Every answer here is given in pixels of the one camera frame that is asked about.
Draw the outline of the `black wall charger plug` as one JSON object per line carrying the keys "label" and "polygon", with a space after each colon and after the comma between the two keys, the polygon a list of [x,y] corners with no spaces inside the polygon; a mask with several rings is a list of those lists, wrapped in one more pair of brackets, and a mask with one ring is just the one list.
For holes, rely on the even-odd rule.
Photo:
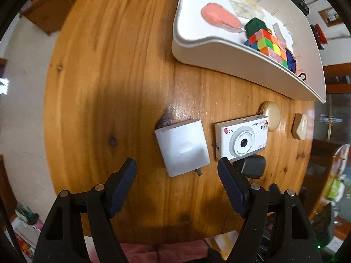
{"label": "black wall charger plug", "polygon": [[265,166],[265,157],[256,154],[233,162],[234,169],[250,179],[261,178],[265,172]]}

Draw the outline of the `white toy digital camera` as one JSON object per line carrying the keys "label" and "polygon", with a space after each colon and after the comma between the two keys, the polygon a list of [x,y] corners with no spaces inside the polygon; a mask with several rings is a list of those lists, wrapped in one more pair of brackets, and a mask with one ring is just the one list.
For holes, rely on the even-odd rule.
{"label": "white toy digital camera", "polygon": [[266,148],[268,117],[255,115],[215,124],[216,159],[237,161]]}

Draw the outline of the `white cube power adapter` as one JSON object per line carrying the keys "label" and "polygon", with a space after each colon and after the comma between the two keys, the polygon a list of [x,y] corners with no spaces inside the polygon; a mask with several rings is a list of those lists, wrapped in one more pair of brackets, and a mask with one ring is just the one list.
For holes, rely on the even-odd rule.
{"label": "white cube power adapter", "polygon": [[210,164],[210,156],[199,119],[189,119],[155,130],[168,176],[176,177]]}

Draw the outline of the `beige angular plastic box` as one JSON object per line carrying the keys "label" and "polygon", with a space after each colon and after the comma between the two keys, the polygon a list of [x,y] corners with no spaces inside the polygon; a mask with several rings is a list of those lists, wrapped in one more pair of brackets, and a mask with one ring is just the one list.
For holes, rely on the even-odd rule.
{"label": "beige angular plastic box", "polygon": [[297,113],[294,116],[292,135],[295,139],[305,140],[307,134],[308,117],[303,113]]}

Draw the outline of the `gold round compact case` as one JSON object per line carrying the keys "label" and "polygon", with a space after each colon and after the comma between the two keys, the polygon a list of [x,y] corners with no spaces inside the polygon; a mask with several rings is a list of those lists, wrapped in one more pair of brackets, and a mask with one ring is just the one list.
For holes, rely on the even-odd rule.
{"label": "gold round compact case", "polygon": [[280,108],[273,101],[266,101],[262,103],[259,113],[268,118],[268,131],[274,132],[280,125],[281,112]]}

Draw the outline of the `multicolour Rubik's cube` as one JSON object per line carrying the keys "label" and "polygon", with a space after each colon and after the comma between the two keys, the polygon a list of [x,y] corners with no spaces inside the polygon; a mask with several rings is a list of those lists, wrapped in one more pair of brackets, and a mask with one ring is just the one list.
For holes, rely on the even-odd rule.
{"label": "multicolour Rubik's cube", "polygon": [[287,68],[286,46],[264,29],[248,38],[244,45],[257,50]]}

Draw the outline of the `white plastic hook holder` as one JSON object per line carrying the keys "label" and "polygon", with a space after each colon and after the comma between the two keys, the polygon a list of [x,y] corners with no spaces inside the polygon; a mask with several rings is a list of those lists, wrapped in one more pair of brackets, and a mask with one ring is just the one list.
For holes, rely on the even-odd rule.
{"label": "white plastic hook holder", "polygon": [[285,38],[284,38],[284,36],[283,36],[281,30],[280,30],[280,27],[279,27],[278,23],[275,23],[275,24],[273,25],[273,30],[274,30],[274,33],[275,33],[275,35],[276,35],[276,38],[277,38],[280,42],[282,42],[282,44],[284,44],[284,46],[286,46],[286,40],[285,40]]}

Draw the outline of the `green bottle with gold cap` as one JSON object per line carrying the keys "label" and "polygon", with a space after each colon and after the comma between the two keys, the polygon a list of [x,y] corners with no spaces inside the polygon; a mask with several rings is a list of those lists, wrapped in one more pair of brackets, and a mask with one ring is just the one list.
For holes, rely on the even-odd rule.
{"label": "green bottle with gold cap", "polygon": [[268,31],[268,28],[264,21],[260,20],[259,18],[253,17],[245,24],[246,37],[250,38],[261,29]]}

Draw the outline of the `pink liquid clear bottle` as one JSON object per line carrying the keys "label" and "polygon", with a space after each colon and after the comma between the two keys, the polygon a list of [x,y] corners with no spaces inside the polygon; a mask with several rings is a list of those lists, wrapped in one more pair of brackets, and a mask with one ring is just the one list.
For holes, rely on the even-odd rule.
{"label": "pink liquid clear bottle", "polygon": [[212,26],[233,33],[239,33],[242,31],[241,21],[219,4],[206,4],[206,6],[201,9],[201,15],[203,19]]}

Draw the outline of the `clear square plastic cup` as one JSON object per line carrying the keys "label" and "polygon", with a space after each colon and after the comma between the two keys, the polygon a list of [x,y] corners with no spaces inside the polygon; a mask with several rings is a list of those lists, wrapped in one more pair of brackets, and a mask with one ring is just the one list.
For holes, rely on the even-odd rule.
{"label": "clear square plastic cup", "polygon": [[249,20],[252,18],[263,20],[265,17],[262,8],[252,0],[230,0],[230,3],[238,17]]}

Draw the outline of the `orange round tape measure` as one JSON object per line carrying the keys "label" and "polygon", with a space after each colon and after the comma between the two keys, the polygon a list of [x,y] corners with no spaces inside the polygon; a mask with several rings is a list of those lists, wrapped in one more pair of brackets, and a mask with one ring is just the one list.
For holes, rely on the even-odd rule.
{"label": "orange round tape measure", "polygon": [[297,60],[293,56],[292,52],[286,48],[286,56],[287,56],[287,68],[295,74],[298,78],[302,81],[306,81],[307,75],[305,73],[305,69],[298,69],[297,67]]}

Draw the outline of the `wooden dining table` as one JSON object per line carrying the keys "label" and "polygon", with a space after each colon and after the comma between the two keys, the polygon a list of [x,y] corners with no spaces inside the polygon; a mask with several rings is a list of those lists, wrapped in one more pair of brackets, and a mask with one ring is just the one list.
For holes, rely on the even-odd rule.
{"label": "wooden dining table", "polygon": [[[208,69],[177,61],[171,52],[178,0],[77,0],[58,35],[44,101],[47,162],[56,192],[85,192],[117,172],[126,158],[137,176],[112,220],[119,241],[180,243],[242,226],[217,174],[215,124],[254,115],[265,101],[282,122],[269,134],[259,179],[300,191],[312,140],[291,134],[296,113],[314,104]],[[168,176],[155,130],[202,121],[211,162],[202,174]]]}

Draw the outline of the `large white plastic bin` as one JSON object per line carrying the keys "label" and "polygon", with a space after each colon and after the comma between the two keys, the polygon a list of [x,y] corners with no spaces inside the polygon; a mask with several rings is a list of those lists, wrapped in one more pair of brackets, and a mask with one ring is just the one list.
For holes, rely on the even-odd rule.
{"label": "large white plastic bin", "polygon": [[179,0],[172,33],[172,54],[182,63],[294,100],[327,99],[315,36],[291,0]]}

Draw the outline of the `wooden side cabinet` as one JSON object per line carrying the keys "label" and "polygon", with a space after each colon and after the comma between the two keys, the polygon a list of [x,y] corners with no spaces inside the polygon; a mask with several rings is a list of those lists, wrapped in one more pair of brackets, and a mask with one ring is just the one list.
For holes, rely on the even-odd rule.
{"label": "wooden side cabinet", "polygon": [[20,10],[37,28],[50,35],[61,29],[76,0],[29,0]]}

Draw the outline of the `black air fryer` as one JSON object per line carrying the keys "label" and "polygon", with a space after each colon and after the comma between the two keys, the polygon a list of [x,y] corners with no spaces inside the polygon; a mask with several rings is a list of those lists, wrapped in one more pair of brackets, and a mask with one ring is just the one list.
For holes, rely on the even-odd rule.
{"label": "black air fryer", "polygon": [[307,3],[304,0],[291,0],[305,16],[309,15],[309,8]]}

